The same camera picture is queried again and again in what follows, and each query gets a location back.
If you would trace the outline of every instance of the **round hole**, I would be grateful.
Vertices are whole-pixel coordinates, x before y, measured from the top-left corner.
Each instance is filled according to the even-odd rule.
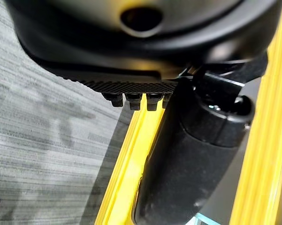
[[[162,13],[150,7],[136,7],[121,14],[123,30],[136,37],[149,37],[158,32],[162,21]]]

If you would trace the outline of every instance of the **yellow metal rail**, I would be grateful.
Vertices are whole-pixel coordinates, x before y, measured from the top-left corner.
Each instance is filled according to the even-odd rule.
[[[282,18],[269,47],[230,225],[274,225],[282,188]]]
[[[97,225],[131,225],[131,207],[145,159],[163,115],[135,112],[97,215]],[[282,19],[269,48],[231,225],[273,225],[282,188]]]

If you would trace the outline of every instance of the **gray carpet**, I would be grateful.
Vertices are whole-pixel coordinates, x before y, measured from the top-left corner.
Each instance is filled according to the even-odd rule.
[[[0,224],[93,224],[131,116],[29,59],[0,0]]]

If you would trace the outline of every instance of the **textured black surface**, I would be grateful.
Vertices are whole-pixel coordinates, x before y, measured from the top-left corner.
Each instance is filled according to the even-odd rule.
[[[102,93],[172,93],[177,82],[131,83],[131,82],[84,82],[84,85]]]

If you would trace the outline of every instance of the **black rubber grip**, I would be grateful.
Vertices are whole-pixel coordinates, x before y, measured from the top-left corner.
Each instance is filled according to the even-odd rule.
[[[146,160],[135,224],[184,225],[203,207],[253,119],[253,103],[238,104],[222,112],[200,102],[189,82],[178,85]]]

